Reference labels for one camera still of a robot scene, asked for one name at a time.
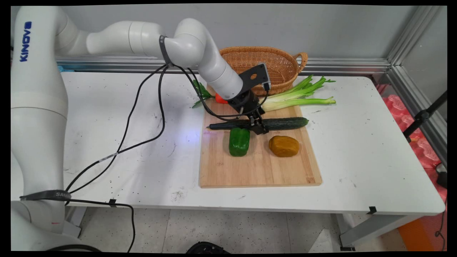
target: wooden cutting board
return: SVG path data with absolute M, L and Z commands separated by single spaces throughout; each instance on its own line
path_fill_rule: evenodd
M 214 90 L 207 90 L 214 95 Z M 236 114 L 228 104 L 205 101 L 217 114 Z M 302 117 L 299 107 L 267 112 L 263 118 Z M 306 127 L 293 130 L 270 131 L 256 135 L 251 131 L 249 150 L 245 156 L 229 153 L 230 130 L 210 130 L 209 124 L 224 122 L 205 112 L 203 119 L 202 152 L 200 157 L 200 187 L 287 187 L 318 186 L 322 183 L 313 148 Z M 292 157 L 280 158 L 268 148 L 268 141 L 276 135 L 290 136 L 300 143 L 300 150 Z

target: basket handle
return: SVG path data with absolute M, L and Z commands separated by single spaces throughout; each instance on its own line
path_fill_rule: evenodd
M 298 68 L 298 73 L 302 72 L 303 68 L 305 68 L 306 63 L 308 62 L 308 54 L 305 52 L 298 53 L 294 56 L 294 59 L 297 59 L 299 56 L 302 57 L 302 64 Z

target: cable strap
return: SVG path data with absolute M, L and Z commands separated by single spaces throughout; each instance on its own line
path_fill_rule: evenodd
M 42 200 L 48 198 L 59 198 L 64 200 L 71 199 L 71 194 L 65 190 L 47 190 L 28 195 L 20 196 L 21 201 Z
M 165 38 L 166 36 L 160 36 L 159 37 L 159 46 L 160 46 L 160 51 L 162 52 L 162 55 L 164 57 L 164 61 L 167 64 L 168 68 L 173 67 L 173 63 L 170 60 L 170 57 L 167 54 L 167 50 L 165 49 Z

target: kinova logo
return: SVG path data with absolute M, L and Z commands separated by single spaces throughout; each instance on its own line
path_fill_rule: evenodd
M 27 61 L 27 57 L 28 57 L 28 47 L 29 47 L 29 43 L 30 43 L 30 30 L 32 28 L 32 22 L 31 21 L 27 21 L 26 23 L 24 23 L 24 36 L 22 36 L 22 51 L 21 51 L 21 62 L 26 62 Z

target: green bell pepper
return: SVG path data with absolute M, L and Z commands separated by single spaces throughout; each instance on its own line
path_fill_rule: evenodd
M 228 150 L 232 156 L 244 156 L 249 149 L 250 131 L 244 128 L 230 130 Z

